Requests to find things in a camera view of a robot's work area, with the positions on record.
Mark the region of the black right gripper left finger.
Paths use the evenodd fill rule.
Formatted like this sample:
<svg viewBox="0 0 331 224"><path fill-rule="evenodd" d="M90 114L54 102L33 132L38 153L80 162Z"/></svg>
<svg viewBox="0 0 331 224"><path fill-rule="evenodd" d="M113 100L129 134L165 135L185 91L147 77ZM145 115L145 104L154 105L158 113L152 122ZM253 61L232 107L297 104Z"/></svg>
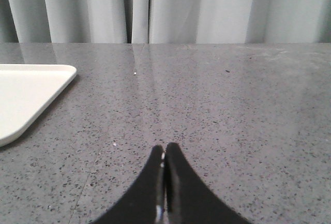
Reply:
<svg viewBox="0 0 331 224"><path fill-rule="evenodd" d="M133 184L94 223L163 223L163 179L164 152L156 145Z"/></svg>

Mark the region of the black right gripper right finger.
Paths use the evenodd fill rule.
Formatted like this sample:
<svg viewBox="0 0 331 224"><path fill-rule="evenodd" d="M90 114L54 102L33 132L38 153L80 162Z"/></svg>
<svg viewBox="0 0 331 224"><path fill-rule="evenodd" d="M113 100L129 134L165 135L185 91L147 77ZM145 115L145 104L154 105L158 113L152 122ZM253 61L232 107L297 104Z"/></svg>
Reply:
<svg viewBox="0 0 331 224"><path fill-rule="evenodd" d="M165 157L169 223L249 223L204 184L177 143Z"/></svg>

